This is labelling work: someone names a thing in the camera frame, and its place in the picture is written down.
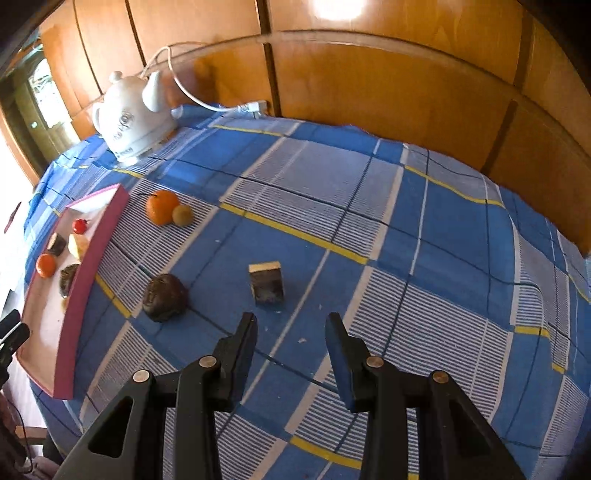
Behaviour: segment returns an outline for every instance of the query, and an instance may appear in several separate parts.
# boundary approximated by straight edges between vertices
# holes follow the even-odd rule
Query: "silver bolt head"
[[[148,372],[147,370],[138,370],[136,373],[134,373],[134,382],[142,383],[149,378],[150,372]]]
[[[441,370],[437,370],[433,372],[433,380],[437,383],[447,383],[449,382],[449,375]]]
[[[365,363],[368,364],[368,367],[371,368],[380,368],[384,365],[384,360],[382,360],[380,357],[378,356],[369,356],[367,358],[367,360],[365,361]]]
[[[211,368],[217,363],[217,359],[213,355],[206,355],[199,359],[199,366],[203,368]]]

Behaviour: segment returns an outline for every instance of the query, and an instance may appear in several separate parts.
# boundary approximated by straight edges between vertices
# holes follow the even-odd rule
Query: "blue plaid tablecloth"
[[[33,389],[70,450],[140,368],[211,353],[243,311],[259,319],[244,398],[216,416],[225,479],[355,479],[366,414],[339,400],[324,319],[340,312],[372,353],[405,371],[449,371],[529,478],[553,479],[591,426],[590,262],[545,217],[472,168],[352,127],[185,108],[159,151],[119,168],[90,137],[43,176],[25,226],[26,282],[72,200],[120,183],[131,196],[86,306],[74,399]],[[189,227],[159,228],[141,193],[171,189]],[[257,306],[248,265],[279,260],[286,299]],[[141,311],[160,272],[190,290],[164,325]],[[164,461],[171,472],[174,410]],[[416,479],[415,412],[408,411]]]

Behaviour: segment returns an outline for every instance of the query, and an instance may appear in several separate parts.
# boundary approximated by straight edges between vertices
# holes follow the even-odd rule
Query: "dark rock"
[[[153,278],[146,287],[142,307],[153,321],[166,322],[170,317],[184,313],[188,302],[189,292],[181,281],[164,273]]]

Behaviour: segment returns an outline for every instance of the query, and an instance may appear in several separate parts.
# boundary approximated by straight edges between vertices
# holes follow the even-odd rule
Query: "orange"
[[[180,204],[178,197],[170,190],[157,190],[146,200],[146,215],[156,225],[173,221],[173,210]]]
[[[51,254],[39,255],[35,267],[41,278],[49,278],[56,272],[56,258]]]

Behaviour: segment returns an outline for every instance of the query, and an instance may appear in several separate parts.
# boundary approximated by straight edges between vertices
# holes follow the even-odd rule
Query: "red cherry tomato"
[[[82,235],[84,232],[86,232],[87,223],[88,220],[84,220],[83,218],[77,218],[76,220],[74,220],[74,223],[72,224],[72,230],[74,230],[74,233]]]

